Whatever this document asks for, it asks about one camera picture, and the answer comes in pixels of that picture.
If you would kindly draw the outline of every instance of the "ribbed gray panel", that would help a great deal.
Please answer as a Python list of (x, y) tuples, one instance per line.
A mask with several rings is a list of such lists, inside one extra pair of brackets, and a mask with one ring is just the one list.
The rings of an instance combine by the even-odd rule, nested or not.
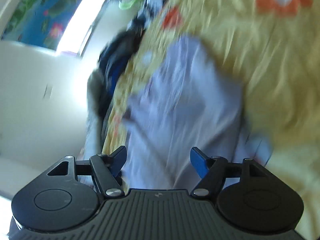
[(44, 234), (23, 229), (12, 240), (302, 240), (296, 232), (257, 236), (227, 224), (208, 201), (186, 191), (132, 190), (108, 200), (91, 221), (67, 232)]

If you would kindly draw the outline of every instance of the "yellow bedsheet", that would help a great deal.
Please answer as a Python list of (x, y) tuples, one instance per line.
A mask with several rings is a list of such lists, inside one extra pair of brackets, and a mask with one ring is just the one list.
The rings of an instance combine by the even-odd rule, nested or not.
[[(174, 23), (163, 28), (167, 11)], [(169, 0), (144, 35), (114, 94), (103, 152), (124, 145), (120, 123), (131, 93), (142, 89), (183, 33), (199, 36), (221, 71), (244, 84), (254, 131), (270, 136), (267, 168), (303, 198), (297, 230), (320, 236), (320, 0)]]

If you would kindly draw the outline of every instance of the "curtain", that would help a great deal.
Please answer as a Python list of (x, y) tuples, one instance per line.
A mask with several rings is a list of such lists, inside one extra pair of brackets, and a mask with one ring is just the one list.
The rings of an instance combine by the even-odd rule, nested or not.
[(82, 0), (21, 0), (2, 40), (56, 50)]

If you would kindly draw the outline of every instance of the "window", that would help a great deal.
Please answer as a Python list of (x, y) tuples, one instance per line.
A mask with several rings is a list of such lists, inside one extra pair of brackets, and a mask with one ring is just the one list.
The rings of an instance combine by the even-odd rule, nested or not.
[(90, 36), (91, 26), (105, 0), (82, 0), (71, 18), (57, 48), (57, 52), (81, 54)]
[(11, 201), (0, 197), (0, 240), (7, 240), (12, 218)]

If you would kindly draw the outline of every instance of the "white wall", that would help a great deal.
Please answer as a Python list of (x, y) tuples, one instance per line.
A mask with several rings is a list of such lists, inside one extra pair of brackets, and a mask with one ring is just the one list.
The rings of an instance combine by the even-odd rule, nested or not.
[[(19, 0), (0, 0), (0, 33)], [(82, 59), (0, 41), (0, 192), (15, 194), (65, 155), (77, 155), (86, 132), (86, 82), (101, 50), (127, 26), (138, 8), (121, 11), (110, 3)], [(47, 85), (51, 99), (44, 99)]]

